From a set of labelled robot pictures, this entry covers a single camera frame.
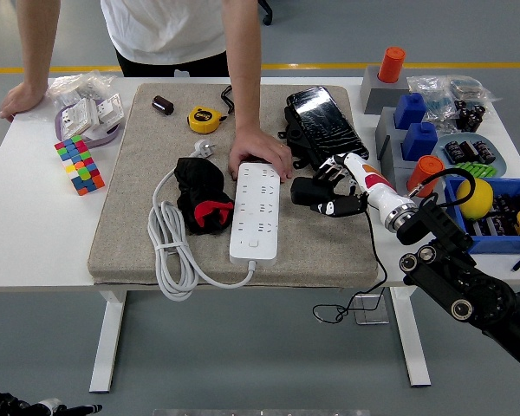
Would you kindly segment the person's left hand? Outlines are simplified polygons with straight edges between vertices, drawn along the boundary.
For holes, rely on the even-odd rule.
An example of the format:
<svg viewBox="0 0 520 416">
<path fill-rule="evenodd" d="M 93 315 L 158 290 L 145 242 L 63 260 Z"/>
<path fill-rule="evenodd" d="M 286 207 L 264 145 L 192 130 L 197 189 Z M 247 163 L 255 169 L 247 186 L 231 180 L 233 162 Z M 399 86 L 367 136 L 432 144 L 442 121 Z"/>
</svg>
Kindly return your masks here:
<svg viewBox="0 0 520 416">
<path fill-rule="evenodd" d="M 293 160 L 290 149 L 273 136 L 256 127 L 240 127 L 229 153 L 228 169 L 234 180 L 239 166 L 249 158 L 271 163 L 282 182 L 292 178 Z"/>
</svg>

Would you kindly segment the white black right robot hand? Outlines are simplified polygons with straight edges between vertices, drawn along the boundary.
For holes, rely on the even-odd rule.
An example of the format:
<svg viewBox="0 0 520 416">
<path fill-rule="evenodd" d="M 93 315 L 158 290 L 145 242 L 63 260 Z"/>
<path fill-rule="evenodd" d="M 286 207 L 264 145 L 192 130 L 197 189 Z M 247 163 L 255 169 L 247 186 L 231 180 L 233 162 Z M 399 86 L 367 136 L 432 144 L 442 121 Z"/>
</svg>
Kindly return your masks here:
<svg viewBox="0 0 520 416">
<path fill-rule="evenodd" d="M 374 167 L 355 153 L 341 153 L 326 159 L 315 174 L 315 179 L 327 179 L 336 185 L 350 177 L 352 189 L 346 197 L 312 205 L 312 211 L 332 218 L 361 213 L 370 205 L 380 213 L 380 221 L 391 232 L 399 228 L 417 211 L 416 204 L 400 196 L 392 185 Z"/>
</svg>

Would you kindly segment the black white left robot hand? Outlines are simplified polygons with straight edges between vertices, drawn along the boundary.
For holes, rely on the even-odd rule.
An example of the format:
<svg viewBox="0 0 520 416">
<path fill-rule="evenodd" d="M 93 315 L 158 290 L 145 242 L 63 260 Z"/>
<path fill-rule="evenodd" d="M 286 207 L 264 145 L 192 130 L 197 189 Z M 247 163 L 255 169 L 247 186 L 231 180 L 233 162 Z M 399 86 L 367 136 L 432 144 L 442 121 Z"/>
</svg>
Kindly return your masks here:
<svg viewBox="0 0 520 416">
<path fill-rule="evenodd" d="M 67 407 L 57 398 L 30 404 L 9 393 L 0 394 L 0 415 L 93 415 L 101 410 L 100 404 Z"/>
</svg>

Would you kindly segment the person's right hand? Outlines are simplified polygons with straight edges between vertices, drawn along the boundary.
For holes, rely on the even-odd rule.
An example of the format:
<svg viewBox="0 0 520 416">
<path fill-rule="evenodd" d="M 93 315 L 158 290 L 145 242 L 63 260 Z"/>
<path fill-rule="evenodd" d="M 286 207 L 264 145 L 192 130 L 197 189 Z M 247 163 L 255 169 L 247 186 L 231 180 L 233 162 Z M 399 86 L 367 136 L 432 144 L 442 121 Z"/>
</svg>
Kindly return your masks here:
<svg viewBox="0 0 520 416">
<path fill-rule="evenodd" d="M 5 95 L 0 106 L 0 119 L 12 122 L 17 114 L 31 110 L 41 102 L 47 89 L 47 80 L 21 82 Z"/>
</svg>

